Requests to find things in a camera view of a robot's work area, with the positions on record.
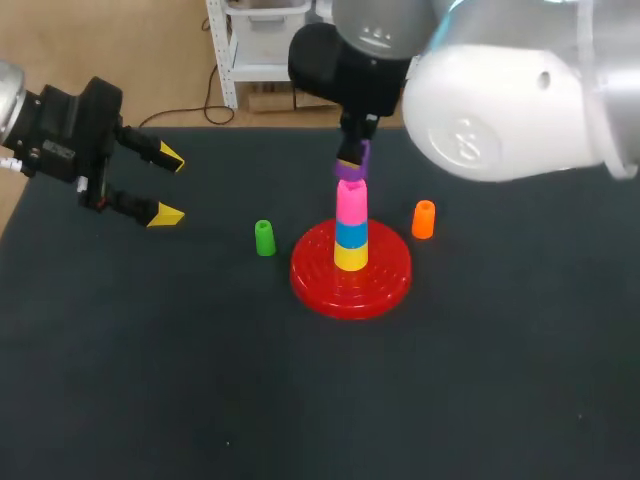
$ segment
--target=blue ring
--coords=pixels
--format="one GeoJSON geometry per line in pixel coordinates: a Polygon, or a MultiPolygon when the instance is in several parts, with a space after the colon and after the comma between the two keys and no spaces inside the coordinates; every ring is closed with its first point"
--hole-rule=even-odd
{"type": "Polygon", "coordinates": [[[342,248],[355,249],[367,244],[368,223],[351,226],[336,222],[336,242],[342,248]]]}

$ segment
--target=red base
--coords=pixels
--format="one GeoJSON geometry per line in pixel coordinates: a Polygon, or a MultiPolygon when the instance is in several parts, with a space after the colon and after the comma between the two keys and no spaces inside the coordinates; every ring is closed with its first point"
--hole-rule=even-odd
{"type": "Polygon", "coordinates": [[[411,285],[411,255],[389,227],[369,221],[369,263],[345,272],[333,262],[336,221],[307,232],[293,250],[291,284],[312,310],[340,320],[367,320],[398,305],[411,285]]]}

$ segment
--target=orange cup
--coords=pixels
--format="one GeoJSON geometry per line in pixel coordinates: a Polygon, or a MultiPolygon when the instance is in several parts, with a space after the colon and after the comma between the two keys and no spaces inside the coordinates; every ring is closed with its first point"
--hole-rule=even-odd
{"type": "Polygon", "coordinates": [[[433,237],[436,224],[436,206],[433,202],[423,200],[416,205],[413,214],[411,233],[419,240],[427,240],[433,237]]]}

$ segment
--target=green cup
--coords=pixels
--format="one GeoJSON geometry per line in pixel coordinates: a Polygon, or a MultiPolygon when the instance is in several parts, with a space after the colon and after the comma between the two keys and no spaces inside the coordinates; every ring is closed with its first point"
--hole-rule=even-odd
{"type": "Polygon", "coordinates": [[[256,223],[256,250],[261,257],[272,257],[276,254],[276,239],[268,220],[256,223]]]}

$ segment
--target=wooden floor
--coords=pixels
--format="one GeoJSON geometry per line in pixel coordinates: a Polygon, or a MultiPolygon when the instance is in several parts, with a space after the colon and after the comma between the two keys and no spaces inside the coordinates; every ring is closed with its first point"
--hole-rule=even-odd
{"type": "MultiPolygon", "coordinates": [[[[2,0],[0,58],[20,65],[27,88],[45,83],[77,94],[97,75],[125,93],[124,121],[137,125],[161,110],[204,102],[215,64],[211,35],[200,26],[205,0],[2,0]]],[[[222,103],[214,82],[212,103],[222,103]]],[[[226,112],[210,116],[224,119],[226,112]]],[[[251,114],[240,108],[229,127],[335,128],[337,109],[251,114]]],[[[199,112],[153,126],[208,126],[199,112]]],[[[384,126],[399,126],[399,115],[384,126]]],[[[0,156],[7,155],[0,147],[0,156]]],[[[22,175],[0,171],[0,232],[24,188],[22,175]]]]}

